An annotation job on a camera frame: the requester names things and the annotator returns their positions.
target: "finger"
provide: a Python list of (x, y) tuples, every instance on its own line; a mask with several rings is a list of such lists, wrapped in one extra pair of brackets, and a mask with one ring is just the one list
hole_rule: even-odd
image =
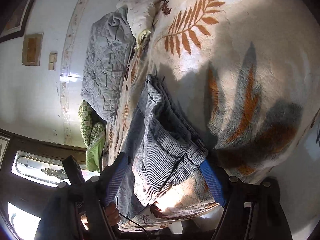
[(115, 210), (111, 215), (108, 216), (108, 220), (116, 220), (119, 217), (119, 210)]
[(106, 211), (106, 215), (110, 216), (113, 212), (116, 211), (116, 204), (114, 204), (113, 202), (110, 202), (110, 204), (106, 207), (105, 211)]
[(85, 214), (83, 214), (83, 215), (81, 216), (81, 222), (82, 222), (84, 228), (85, 228), (86, 230), (89, 230), (89, 228), (88, 228), (88, 220), (87, 220), (87, 216), (86, 216)]
[(120, 218), (120, 216), (118, 216), (116, 219), (112, 219), (112, 220), (108, 220), (108, 221), (111, 226), (115, 226), (116, 224), (118, 224), (120, 222), (120, 220), (121, 220), (121, 218)]

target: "blue gripper pad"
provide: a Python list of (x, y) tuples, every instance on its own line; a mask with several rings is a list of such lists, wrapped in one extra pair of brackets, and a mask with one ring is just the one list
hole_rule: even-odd
[(105, 197), (105, 203), (104, 203), (106, 206), (108, 206), (109, 203), (115, 199), (115, 196), (118, 192), (118, 189), (120, 187), (124, 174), (127, 171), (128, 164), (129, 164), (129, 158), (126, 153), (120, 153), (117, 159), (114, 161), (113, 165), (116, 166), (115, 171), (106, 188), (106, 197)]
[(225, 170), (218, 166), (213, 166), (204, 160), (200, 164), (200, 170), (204, 176), (209, 190), (215, 202), (220, 206), (225, 207), (228, 201), (229, 194), (229, 176)]

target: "pillow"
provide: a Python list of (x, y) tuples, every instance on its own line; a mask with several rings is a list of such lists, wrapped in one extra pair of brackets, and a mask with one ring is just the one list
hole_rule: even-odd
[(156, 4), (161, 0), (120, 0), (117, 9), (127, 6), (127, 21), (136, 39), (136, 49), (142, 40), (151, 34), (153, 19), (157, 13)]

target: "cable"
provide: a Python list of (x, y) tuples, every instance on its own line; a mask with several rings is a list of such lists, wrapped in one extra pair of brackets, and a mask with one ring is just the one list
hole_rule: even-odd
[(141, 225), (139, 225), (138, 223), (136, 223), (136, 222), (132, 221), (131, 219), (129, 219), (128, 217), (126, 217), (125, 215), (123, 215), (123, 214), (121, 214), (121, 213), (119, 213), (119, 215), (120, 215), (120, 216), (122, 216), (122, 217), (124, 217), (125, 219), (129, 220), (130, 222), (132, 222), (132, 223), (136, 224), (138, 227), (142, 228), (142, 229), (143, 229), (143, 231), (146, 233), (147, 238), (148, 238), (148, 239), (150, 239), (150, 238), (149, 238), (149, 235), (148, 235), (148, 232), (144, 229), (144, 227), (143, 227), (143, 226), (141, 226)]
[(320, 126), (320, 122), (319, 122), (319, 124), (318, 124), (318, 128), (317, 128), (317, 140), (316, 140), (316, 143), (318, 143), (319, 142), (319, 140), (320, 140), (320, 129), (319, 129), (319, 126)]

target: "frosted glass panel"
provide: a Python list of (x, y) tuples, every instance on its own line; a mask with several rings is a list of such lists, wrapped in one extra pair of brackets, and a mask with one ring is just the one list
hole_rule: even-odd
[[(92, 176), (99, 176), (97, 171), (88, 171), (85, 165), (80, 165), (84, 180), (87, 181)], [(70, 185), (70, 181), (63, 169), (62, 161), (40, 157), (23, 151), (17, 151), (11, 172), (28, 180), (57, 187), (65, 181)]]
[(8, 202), (9, 220), (17, 235), (23, 240), (35, 238), (40, 218), (17, 208)]
[(8, 142), (9, 142), (9, 138), (0, 136), (0, 168), (1, 168), (2, 159), (4, 156), (4, 152), (7, 148)]

